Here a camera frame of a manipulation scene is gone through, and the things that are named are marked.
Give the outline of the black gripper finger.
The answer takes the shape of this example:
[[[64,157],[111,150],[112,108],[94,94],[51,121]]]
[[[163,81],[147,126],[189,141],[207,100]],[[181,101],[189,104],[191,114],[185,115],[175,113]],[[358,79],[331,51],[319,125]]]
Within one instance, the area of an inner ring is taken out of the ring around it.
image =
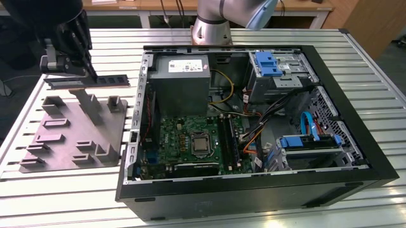
[[[91,63],[90,50],[92,50],[92,42],[90,37],[88,17],[84,9],[80,10],[76,18],[71,21],[71,31],[74,43],[74,55],[71,60],[74,66],[82,69],[79,75],[86,78],[84,83],[92,84],[98,82],[98,74]]]
[[[70,57],[64,55],[63,76],[87,76],[87,65],[83,58]]]

